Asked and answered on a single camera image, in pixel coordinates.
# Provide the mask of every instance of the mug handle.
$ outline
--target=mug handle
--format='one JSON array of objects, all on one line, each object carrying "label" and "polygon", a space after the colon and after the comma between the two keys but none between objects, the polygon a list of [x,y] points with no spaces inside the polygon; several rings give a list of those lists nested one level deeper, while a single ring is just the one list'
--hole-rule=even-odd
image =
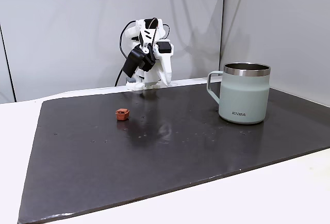
[{"label": "mug handle", "polygon": [[210,72],[207,76],[207,84],[206,84],[206,88],[208,93],[211,95],[212,98],[214,98],[214,100],[219,104],[220,103],[220,98],[217,97],[217,95],[211,90],[211,76],[212,74],[223,74],[222,71],[213,71]]}]

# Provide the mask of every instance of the stainless steel rim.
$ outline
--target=stainless steel rim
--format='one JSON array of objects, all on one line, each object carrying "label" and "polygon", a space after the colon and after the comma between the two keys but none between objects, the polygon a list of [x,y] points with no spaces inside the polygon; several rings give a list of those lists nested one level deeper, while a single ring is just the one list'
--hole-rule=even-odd
[{"label": "stainless steel rim", "polygon": [[262,77],[270,74],[270,66],[252,62],[228,63],[223,72],[247,77]]}]

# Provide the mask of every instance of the wire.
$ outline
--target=wire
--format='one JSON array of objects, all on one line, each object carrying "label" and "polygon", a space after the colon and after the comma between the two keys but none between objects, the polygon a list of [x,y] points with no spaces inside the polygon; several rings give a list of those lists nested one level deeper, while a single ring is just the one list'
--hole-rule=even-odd
[{"label": "wire", "polygon": [[170,27],[169,27],[168,24],[163,24],[163,25],[165,25],[165,26],[167,26],[169,28],[169,32],[167,33],[167,36],[164,38],[164,39],[166,39],[169,36],[169,34],[170,34]]},{"label": "wire", "polygon": [[126,26],[125,28],[123,29],[122,33],[120,34],[120,39],[119,39],[119,48],[120,48],[120,51],[122,52],[123,56],[127,59],[127,56],[125,55],[123,49],[122,49],[122,37],[123,37],[123,34],[126,30],[126,28],[131,24],[131,23],[134,23],[135,21],[130,21]]},{"label": "wire", "polygon": [[120,78],[120,75],[122,75],[122,72],[123,72],[123,69],[120,70],[119,74],[118,74],[118,77],[117,77],[117,80],[115,82],[115,85],[114,86],[117,86],[118,84],[118,81],[119,81],[119,78]]},{"label": "wire", "polygon": [[149,24],[149,27],[148,27],[148,29],[150,29],[150,27],[151,27],[152,23],[153,23],[155,20],[157,20],[157,19],[156,19],[156,18],[153,18],[153,19],[152,19],[152,21],[151,21],[151,22],[150,22],[150,24]]},{"label": "wire", "polygon": [[156,36],[157,29],[158,29],[158,24],[157,24],[156,29],[155,29],[155,33],[154,33],[154,37],[153,37],[153,42],[151,43],[151,46],[154,45],[154,41],[155,41],[155,36]]},{"label": "wire", "polygon": [[[123,29],[123,31],[121,32],[120,34],[120,38],[119,38],[119,48],[120,48],[120,51],[122,52],[123,56],[126,58],[127,60],[127,56],[125,55],[123,49],[122,49],[122,38],[123,38],[123,34],[125,32],[125,30],[127,29],[127,27],[131,24],[131,23],[134,23],[135,21],[130,21],[126,26],[125,28]],[[118,77],[117,77],[117,80],[115,82],[115,85],[114,86],[117,86],[118,84],[118,81],[119,81],[119,78],[120,76],[122,75],[122,72],[123,72],[123,69],[120,70],[119,74],[118,74]]]}]

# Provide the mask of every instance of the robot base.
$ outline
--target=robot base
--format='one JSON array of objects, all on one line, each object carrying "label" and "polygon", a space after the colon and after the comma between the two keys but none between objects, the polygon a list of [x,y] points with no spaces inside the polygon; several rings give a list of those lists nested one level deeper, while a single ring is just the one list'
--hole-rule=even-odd
[{"label": "robot base", "polygon": [[126,83],[127,89],[131,91],[140,91],[140,90],[147,90],[147,89],[159,89],[163,86],[163,83],[159,81],[155,85],[146,86],[145,83],[142,82],[135,82],[135,83]]}]

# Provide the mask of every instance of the logo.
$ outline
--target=logo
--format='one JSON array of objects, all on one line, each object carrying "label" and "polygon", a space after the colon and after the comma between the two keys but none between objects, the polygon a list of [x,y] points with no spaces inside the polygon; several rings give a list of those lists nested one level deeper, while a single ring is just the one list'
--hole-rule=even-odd
[{"label": "logo", "polygon": [[244,116],[244,117],[246,117],[245,113],[239,113],[239,112],[234,112],[234,111],[233,111],[232,115],[236,115],[236,116]]}]

